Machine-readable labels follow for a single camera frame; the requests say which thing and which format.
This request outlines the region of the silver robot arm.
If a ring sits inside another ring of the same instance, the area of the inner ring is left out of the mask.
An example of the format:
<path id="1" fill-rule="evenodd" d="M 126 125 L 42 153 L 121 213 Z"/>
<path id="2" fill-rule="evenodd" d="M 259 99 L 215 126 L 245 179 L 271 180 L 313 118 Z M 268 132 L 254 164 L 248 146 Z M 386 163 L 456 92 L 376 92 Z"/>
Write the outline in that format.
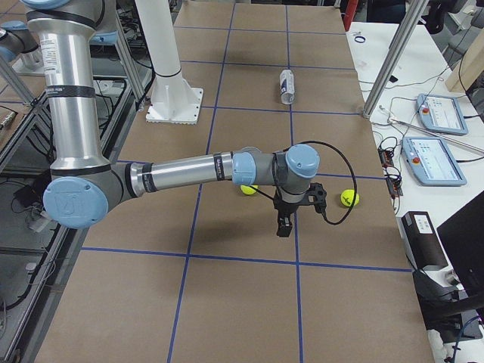
<path id="1" fill-rule="evenodd" d="M 112 163 L 100 145 L 89 43 L 116 29 L 112 1 L 28 1 L 28 27 L 38 34 L 54 132 L 56 158 L 43 195 L 50 217 L 84 229 L 122 202 L 146 193 L 230 181 L 271 185 L 280 237 L 289 236 L 300 206 L 324 213 L 326 193 L 314 182 L 320 157 L 306 144 L 264 154 L 254 147 L 165 163 Z"/>

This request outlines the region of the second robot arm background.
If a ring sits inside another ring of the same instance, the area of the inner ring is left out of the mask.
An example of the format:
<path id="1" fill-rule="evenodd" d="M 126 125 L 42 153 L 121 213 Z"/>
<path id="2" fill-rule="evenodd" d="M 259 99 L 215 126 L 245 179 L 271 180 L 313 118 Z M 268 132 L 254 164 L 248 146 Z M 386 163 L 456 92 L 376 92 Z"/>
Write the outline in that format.
<path id="1" fill-rule="evenodd" d="M 17 57 L 30 70 L 43 66 L 41 48 L 27 25 L 11 20 L 1 24 L 1 58 L 12 62 Z"/>

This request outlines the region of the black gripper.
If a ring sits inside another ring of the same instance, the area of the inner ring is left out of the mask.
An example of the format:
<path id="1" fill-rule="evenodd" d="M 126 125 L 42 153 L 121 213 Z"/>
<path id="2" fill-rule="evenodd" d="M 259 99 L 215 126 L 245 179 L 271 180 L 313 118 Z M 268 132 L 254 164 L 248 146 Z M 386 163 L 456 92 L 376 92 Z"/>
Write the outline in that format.
<path id="1" fill-rule="evenodd" d="M 273 198 L 274 208 L 278 212 L 278 237 L 289 237 L 293 230 L 293 223 L 291 215 L 295 213 L 300 206 L 312 206 L 313 202 L 309 199 L 307 194 L 304 194 L 300 201 L 295 203 L 287 202 L 282 199 L 278 193 Z"/>

